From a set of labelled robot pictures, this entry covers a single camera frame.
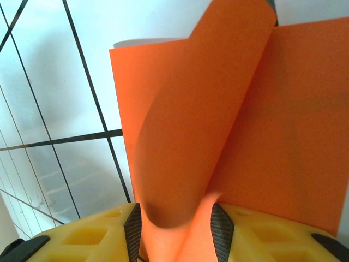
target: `orange paper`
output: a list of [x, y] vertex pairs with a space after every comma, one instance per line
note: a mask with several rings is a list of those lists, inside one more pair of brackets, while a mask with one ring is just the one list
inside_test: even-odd
[[336, 233], [349, 19], [274, 24], [266, 1], [214, 0], [189, 39], [111, 50], [150, 261], [214, 261], [217, 200]]

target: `orange sheet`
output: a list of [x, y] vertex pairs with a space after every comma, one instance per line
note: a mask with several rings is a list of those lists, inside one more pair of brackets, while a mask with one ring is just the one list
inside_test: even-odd
[[214, 261], [216, 199], [336, 233], [349, 21], [274, 22], [265, 1], [214, 0], [187, 40], [111, 50], [150, 261]]

